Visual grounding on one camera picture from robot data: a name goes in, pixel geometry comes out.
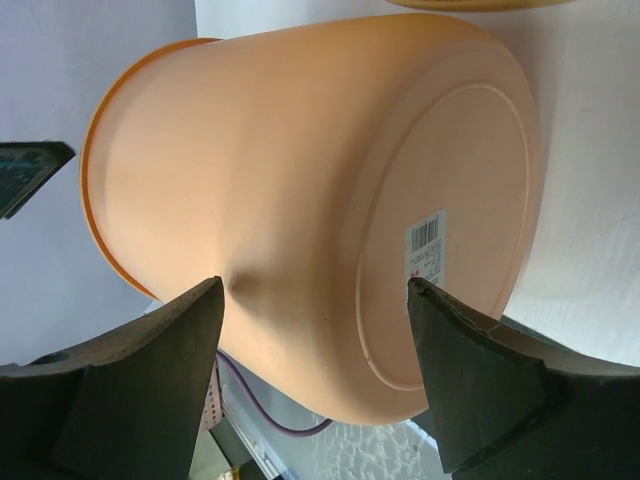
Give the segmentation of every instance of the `purple wire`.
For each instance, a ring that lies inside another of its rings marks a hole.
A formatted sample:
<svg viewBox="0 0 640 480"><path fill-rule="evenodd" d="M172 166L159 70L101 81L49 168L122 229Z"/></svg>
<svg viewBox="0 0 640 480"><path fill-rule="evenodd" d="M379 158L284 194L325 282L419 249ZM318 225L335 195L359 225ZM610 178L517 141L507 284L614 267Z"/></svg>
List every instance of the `purple wire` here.
<svg viewBox="0 0 640 480"><path fill-rule="evenodd" d="M285 427L284 425L276 422L271 417L271 415L267 413L267 411L264 409L262 404L260 404L260 401L256 398L255 394L251 391L251 387L249 387L249 384L245 380L244 376L242 375L240 370L238 370L238 367L236 367L233 364L231 359L220 350L218 350L217 357L219 360L222 361L222 363L224 363L227 367L229 367L229 370L231 370L231 373L233 373L233 375L236 377L238 382L240 382L240 386L245 391L245 393L249 397L249 400L251 400L251 403L253 404L254 407L256 407L260 415L262 415L262 417L265 419L265 421L269 425L271 425L273 428L278 430L280 433L284 433L285 435L289 435L290 437L297 437L297 438L311 437L313 435L316 435L322 432L329 425L333 423L333 420L326 418L315 427L311 427L307 430L294 430L293 428Z"/></svg>

